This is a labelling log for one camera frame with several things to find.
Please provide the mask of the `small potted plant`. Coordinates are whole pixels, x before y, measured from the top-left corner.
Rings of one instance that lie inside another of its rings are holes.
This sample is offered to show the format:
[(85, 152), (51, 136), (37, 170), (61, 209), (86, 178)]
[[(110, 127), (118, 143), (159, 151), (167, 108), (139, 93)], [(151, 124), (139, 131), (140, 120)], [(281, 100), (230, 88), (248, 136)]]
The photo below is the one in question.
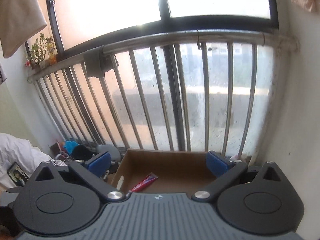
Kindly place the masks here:
[(32, 44), (31, 48), (29, 48), (27, 44), (27, 59), (32, 69), (40, 68), (40, 63), (46, 60), (46, 42), (47, 37), (45, 37), (44, 33), (40, 32), (39, 37), (35, 39), (35, 42)]

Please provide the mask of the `beige hanging cloth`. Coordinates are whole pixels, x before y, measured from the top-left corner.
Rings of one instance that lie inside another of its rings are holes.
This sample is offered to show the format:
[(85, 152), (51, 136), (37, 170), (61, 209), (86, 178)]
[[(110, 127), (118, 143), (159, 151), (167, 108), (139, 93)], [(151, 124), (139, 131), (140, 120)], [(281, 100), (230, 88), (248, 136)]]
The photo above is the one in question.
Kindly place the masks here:
[(38, 0), (1, 0), (3, 57), (12, 57), (21, 45), (46, 26)]

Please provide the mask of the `white bedding pile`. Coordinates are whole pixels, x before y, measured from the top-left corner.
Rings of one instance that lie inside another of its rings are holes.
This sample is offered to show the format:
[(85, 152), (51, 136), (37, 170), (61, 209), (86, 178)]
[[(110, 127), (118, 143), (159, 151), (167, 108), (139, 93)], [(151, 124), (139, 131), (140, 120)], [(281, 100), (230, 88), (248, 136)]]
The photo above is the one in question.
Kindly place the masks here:
[(52, 158), (49, 155), (34, 147), (29, 140), (1, 133), (1, 190), (16, 187), (7, 174), (14, 162), (18, 163), (30, 178), (40, 163), (50, 160)]

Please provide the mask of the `brown cardboard box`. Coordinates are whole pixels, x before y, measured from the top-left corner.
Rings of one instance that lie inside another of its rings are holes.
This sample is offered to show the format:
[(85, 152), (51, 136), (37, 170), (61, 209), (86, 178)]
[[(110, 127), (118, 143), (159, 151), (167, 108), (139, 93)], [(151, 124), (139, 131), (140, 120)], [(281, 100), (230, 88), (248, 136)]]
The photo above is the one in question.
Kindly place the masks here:
[(108, 183), (123, 193), (153, 173), (158, 178), (141, 193), (186, 193), (191, 196), (216, 177), (206, 166), (205, 152), (147, 151), (129, 149)]

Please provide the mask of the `metal window railing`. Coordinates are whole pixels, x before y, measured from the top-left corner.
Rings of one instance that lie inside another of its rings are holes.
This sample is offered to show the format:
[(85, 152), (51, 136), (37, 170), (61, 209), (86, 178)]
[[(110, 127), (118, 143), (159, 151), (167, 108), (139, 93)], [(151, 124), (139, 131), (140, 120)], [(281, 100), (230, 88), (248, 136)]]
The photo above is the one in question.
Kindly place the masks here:
[(184, 31), (98, 50), (91, 77), (79, 53), (28, 77), (61, 136), (85, 145), (202, 152), (253, 160), (267, 131), (290, 36)]

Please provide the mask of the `red toothpaste tube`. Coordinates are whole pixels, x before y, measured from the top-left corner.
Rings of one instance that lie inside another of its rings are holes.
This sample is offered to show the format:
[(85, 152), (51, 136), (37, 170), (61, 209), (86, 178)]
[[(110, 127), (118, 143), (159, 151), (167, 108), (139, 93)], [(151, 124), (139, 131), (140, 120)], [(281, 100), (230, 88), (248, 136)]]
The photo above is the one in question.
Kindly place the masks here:
[(128, 191), (128, 194), (143, 191), (148, 186), (150, 186), (153, 182), (155, 182), (157, 179), (158, 179), (158, 176), (155, 175), (154, 173), (148, 174), (142, 181), (140, 181), (137, 185), (135, 185), (133, 188), (131, 188)]

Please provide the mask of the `yellow bottle on sill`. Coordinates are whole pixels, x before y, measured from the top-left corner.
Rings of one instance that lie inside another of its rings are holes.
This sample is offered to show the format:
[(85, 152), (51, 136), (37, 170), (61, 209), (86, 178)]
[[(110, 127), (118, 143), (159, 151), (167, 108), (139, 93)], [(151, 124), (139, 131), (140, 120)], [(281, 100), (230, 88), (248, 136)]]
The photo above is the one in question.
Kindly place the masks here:
[(46, 47), (48, 51), (49, 64), (56, 64), (55, 44), (51, 36), (46, 38)]

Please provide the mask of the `grey cloth on railing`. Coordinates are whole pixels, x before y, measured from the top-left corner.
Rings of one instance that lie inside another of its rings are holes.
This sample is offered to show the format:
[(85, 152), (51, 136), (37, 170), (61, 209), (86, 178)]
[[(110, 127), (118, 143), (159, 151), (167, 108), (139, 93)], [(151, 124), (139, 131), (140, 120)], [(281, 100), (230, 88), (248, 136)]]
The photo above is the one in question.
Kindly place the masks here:
[(103, 53), (104, 46), (90, 49), (84, 53), (86, 74), (88, 77), (102, 78), (114, 68), (111, 55)]

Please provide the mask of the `framed photo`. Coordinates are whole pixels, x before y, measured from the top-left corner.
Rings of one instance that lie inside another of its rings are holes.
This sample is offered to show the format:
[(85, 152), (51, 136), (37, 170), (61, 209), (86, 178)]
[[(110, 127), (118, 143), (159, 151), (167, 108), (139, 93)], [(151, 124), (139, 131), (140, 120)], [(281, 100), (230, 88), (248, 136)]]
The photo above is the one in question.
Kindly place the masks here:
[(14, 162), (9, 167), (9, 169), (7, 170), (7, 174), (16, 186), (24, 186), (29, 180), (27, 174), (20, 168), (20, 166), (16, 162)]

